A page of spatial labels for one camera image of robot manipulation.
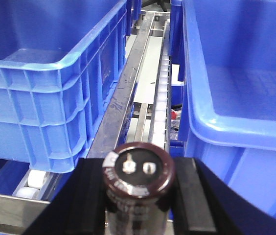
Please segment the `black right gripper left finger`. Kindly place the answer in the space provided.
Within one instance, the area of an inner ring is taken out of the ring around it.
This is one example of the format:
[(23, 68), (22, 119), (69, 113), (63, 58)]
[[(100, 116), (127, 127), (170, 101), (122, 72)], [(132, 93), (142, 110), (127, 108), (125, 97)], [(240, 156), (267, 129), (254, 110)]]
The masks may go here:
[(103, 159), (80, 159), (62, 189), (26, 235), (102, 235), (105, 233)]

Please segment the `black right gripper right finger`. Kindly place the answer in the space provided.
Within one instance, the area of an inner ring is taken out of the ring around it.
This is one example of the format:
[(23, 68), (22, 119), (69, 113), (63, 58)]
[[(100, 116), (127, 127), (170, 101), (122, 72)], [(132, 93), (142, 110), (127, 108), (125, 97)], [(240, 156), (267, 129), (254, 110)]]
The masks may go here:
[(227, 187), (205, 164), (175, 157), (176, 235), (266, 235), (268, 216)]

